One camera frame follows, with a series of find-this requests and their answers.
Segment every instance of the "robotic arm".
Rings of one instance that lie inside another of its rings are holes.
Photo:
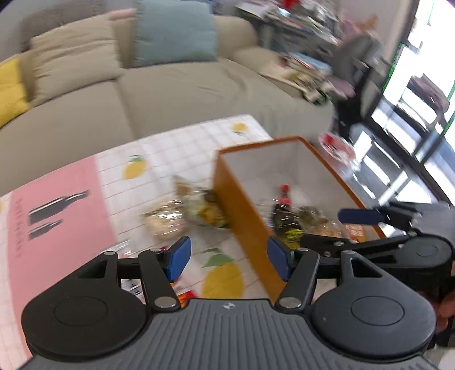
[[[421,355],[435,312],[408,285],[433,288],[450,276],[450,228],[429,234],[416,220],[451,211],[401,203],[397,216],[393,207],[339,217],[404,226],[404,215],[406,236],[350,244],[305,235],[295,251],[270,238],[269,259],[288,282],[274,307],[194,298],[181,309],[169,282],[190,258],[187,237],[137,258],[105,252],[28,303],[22,327],[33,358],[23,369],[434,369]],[[124,278],[141,279],[145,305],[120,288]],[[340,284],[312,304],[318,278]]]

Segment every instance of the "pink rectangle print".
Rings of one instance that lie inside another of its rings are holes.
[[[30,224],[31,210],[85,191],[85,198]],[[60,223],[30,239],[31,230],[56,221]],[[22,310],[32,298],[116,243],[94,157],[69,164],[13,191],[7,222],[10,287],[20,328]],[[28,352],[22,331],[21,335]]]

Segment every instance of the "yellow pillow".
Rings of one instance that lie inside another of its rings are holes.
[[[19,61],[16,57],[7,59],[0,63],[0,127],[28,110]]]

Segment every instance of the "orange box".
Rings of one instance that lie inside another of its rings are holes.
[[[272,232],[260,216],[257,204],[266,200],[271,209],[281,184],[291,186],[294,205],[316,206],[331,221],[337,220],[340,208],[365,208],[319,152],[301,137],[220,150],[213,189],[272,301],[285,283],[268,260],[267,239]],[[384,234],[376,226],[365,228],[365,236],[373,240]]]

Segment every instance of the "yellow lemon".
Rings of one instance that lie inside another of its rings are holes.
[[[208,249],[205,252],[216,252],[210,257],[208,266],[217,266],[209,272],[202,284],[202,298],[211,299],[240,299],[243,297],[245,285],[242,273],[237,264],[218,248]]]
[[[123,178],[125,180],[135,179],[142,175],[146,168],[147,162],[140,155],[134,155],[123,170]]]
[[[236,134],[244,134],[248,130],[248,126],[243,122],[237,122],[232,125],[232,131]]]

